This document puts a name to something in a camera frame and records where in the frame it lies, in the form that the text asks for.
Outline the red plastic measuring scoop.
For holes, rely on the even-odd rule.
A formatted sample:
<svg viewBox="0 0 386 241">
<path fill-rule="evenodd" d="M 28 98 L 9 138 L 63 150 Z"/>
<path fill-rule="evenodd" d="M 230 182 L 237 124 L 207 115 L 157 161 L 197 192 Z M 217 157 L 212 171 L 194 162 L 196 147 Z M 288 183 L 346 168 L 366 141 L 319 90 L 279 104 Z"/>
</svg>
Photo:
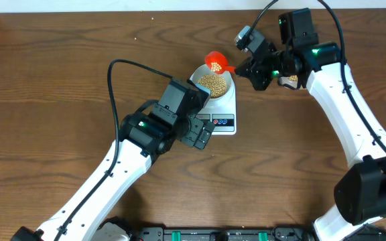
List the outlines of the red plastic measuring scoop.
<svg viewBox="0 0 386 241">
<path fill-rule="evenodd" d="M 210 52 L 206 55 L 204 61 L 208 68 L 216 74 L 223 74 L 225 72 L 235 73 L 235 67 L 230 66 L 226 57 L 220 52 Z"/>
</svg>

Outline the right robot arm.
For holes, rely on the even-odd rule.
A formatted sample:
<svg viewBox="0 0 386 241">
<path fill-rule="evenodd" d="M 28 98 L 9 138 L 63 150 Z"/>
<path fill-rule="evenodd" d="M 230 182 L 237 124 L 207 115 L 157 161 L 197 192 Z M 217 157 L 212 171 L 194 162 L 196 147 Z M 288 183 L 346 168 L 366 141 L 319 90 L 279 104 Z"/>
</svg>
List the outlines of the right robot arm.
<svg viewBox="0 0 386 241">
<path fill-rule="evenodd" d="M 278 18 L 283 50 L 254 25 L 235 38 L 249 57 L 235 68 L 255 90 L 272 80 L 292 90 L 307 90 L 330 121 L 346 156 L 348 171 L 334 188 L 335 204 L 313 223 L 315 240 L 365 239 L 375 222 L 386 218 L 386 131 L 352 78 L 342 42 L 318 39 L 309 9 Z"/>
</svg>

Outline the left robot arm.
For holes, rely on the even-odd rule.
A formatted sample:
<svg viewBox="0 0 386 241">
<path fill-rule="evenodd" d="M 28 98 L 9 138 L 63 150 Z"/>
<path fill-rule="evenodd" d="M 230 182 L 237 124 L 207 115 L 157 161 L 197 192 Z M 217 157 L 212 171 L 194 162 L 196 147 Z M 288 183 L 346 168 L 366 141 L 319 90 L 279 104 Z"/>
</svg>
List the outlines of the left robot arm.
<svg viewBox="0 0 386 241">
<path fill-rule="evenodd" d="M 102 240 L 106 216 L 175 141 L 205 148 L 214 125 L 196 115 L 209 99 L 209 89 L 171 79 L 160 100 L 144 102 L 117 125 L 105 158 L 71 199 L 36 230 L 22 226 L 12 240 Z"/>
</svg>

